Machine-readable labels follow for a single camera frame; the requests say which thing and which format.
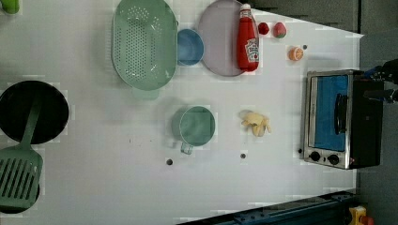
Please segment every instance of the white bottle cap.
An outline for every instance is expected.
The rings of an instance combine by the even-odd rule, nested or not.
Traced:
[[[243,4],[243,5],[240,7],[240,10],[250,10],[250,9],[251,9],[251,7],[250,7],[249,4]]]

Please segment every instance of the blue bowl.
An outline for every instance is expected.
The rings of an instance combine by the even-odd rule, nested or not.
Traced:
[[[205,46],[202,38],[191,29],[180,30],[177,34],[177,59],[181,66],[192,66],[202,60]]]

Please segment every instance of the lavender plate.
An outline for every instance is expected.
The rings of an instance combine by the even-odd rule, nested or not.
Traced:
[[[243,73],[237,65],[237,30],[240,4],[236,0],[218,0],[202,14],[198,33],[205,43],[203,62],[212,72],[222,76]]]

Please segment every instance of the ketchup label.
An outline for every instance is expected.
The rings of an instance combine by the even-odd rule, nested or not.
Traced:
[[[252,12],[250,10],[241,10],[240,11],[240,18],[243,17],[252,17]]]
[[[249,62],[258,62],[258,46],[255,38],[249,39],[247,45],[245,45],[245,48]]]

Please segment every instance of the slotted spatula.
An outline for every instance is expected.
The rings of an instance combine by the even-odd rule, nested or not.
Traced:
[[[28,209],[36,201],[43,159],[30,145],[42,99],[35,95],[22,141],[0,150],[0,207]]]

